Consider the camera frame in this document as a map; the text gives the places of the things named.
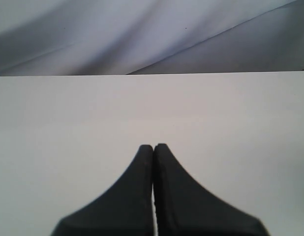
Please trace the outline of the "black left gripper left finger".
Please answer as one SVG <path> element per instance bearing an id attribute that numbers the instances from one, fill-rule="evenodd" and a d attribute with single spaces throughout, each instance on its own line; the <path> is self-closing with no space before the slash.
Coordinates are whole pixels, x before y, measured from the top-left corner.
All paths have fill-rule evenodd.
<path id="1" fill-rule="evenodd" d="M 101 196 L 61 219 L 54 236 L 152 236 L 153 148 L 141 145 L 122 176 Z"/>

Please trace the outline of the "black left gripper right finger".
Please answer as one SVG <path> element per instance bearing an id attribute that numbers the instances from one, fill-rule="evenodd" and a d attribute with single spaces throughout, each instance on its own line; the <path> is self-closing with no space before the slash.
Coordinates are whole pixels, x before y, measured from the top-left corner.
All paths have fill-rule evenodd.
<path id="1" fill-rule="evenodd" d="M 202 187 L 166 144 L 153 152 L 153 190 L 160 236 L 265 236 L 262 222 Z"/>

